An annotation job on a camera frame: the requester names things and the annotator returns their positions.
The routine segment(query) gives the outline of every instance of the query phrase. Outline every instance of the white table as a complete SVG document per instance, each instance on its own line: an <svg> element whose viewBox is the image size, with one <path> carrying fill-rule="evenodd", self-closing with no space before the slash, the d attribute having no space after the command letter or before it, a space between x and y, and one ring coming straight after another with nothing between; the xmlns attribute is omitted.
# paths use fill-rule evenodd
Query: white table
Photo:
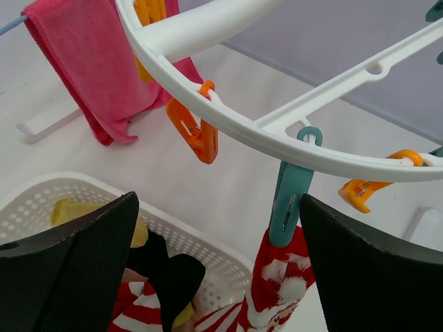
<svg viewBox="0 0 443 332"><path fill-rule="evenodd" d="M0 197L35 176L56 171L83 172L175 216L254 260L269 222L279 160L219 135L219 155L200 163L170 123L164 109L140 115L130 127L140 140L105 148L93 138L83 117L43 141L27 146L13 136L15 124L70 98L36 46L17 65L9 57L0 72L21 68L0 82ZM213 80L223 101L252 118L311 87L239 53L216 46L194 57L199 72ZM336 101L311 117L324 135L323 146L384 157L409 148L436 147L345 102ZM345 179L316 174L310 194L334 208L400 237L421 206L440 205L443 183L396 184L369 201L359 214L338 197ZM316 287L312 287L286 331L326 331Z"/></svg>

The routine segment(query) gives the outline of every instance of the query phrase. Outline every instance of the yellow clothespin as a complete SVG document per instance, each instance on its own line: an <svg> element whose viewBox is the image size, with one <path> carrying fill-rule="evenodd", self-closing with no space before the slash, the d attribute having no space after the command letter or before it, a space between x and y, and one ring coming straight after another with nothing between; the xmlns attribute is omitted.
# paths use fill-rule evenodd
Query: yellow clothespin
<svg viewBox="0 0 443 332"><path fill-rule="evenodd" d="M388 157L389 159L402 159L408 158L414 166L422 166L422 157L413 150L401 150ZM355 209L362 213L369 213L370 209L365 205L365 202L374 194L377 190L383 189L392 185L389 182L374 182L354 179L346 183L343 188L338 191L340 197L353 206Z"/></svg>
<svg viewBox="0 0 443 332"><path fill-rule="evenodd" d="M134 3L138 19L142 26L158 22L166 18L164 0L136 0ZM152 82L154 78L146 71L145 67L136 57L136 65L140 78L145 82Z"/></svg>

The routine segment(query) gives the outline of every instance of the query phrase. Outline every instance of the blue clothesline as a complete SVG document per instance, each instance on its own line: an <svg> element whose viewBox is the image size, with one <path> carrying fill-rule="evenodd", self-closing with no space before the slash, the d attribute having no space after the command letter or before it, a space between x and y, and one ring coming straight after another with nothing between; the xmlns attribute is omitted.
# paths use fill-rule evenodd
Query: blue clothesline
<svg viewBox="0 0 443 332"><path fill-rule="evenodd" d="M12 30L13 28L18 26L19 24L22 24L27 19L28 19L28 15L22 15L22 16L16 18L14 21L6 24L4 27L1 27L0 28L0 36L4 35L5 33L7 33L10 30Z"/></svg>

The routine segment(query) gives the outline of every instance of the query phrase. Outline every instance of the pink cloth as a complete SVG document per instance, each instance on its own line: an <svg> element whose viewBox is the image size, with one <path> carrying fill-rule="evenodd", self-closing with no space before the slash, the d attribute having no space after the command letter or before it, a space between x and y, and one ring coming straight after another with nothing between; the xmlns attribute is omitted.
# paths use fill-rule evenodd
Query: pink cloth
<svg viewBox="0 0 443 332"><path fill-rule="evenodd" d="M177 0L165 0L168 16ZM26 26L83 111L97 140L127 144L129 117L162 107L170 94L157 82L143 82L118 18L114 0L37 0L23 11ZM190 58L175 66L202 83Z"/></svg>

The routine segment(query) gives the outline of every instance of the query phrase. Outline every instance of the white plastic basket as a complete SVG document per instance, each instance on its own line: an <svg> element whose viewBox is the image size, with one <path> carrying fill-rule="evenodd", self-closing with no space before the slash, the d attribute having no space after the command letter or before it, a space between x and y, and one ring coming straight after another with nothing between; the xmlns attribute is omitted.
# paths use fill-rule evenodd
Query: white plastic basket
<svg viewBox="0 0 443 332"><path fill-rule="evenodd" d="M53 205L62 197L106 204L123 194L79 173L53 173L35 178L0 202L0 245L49 229ZM165 238L170 255L186 253L205 265L206 276L199 296L206 312L243 298L253 266L245 258L144 202L140 202L139 217L150 230Z"/></svg>

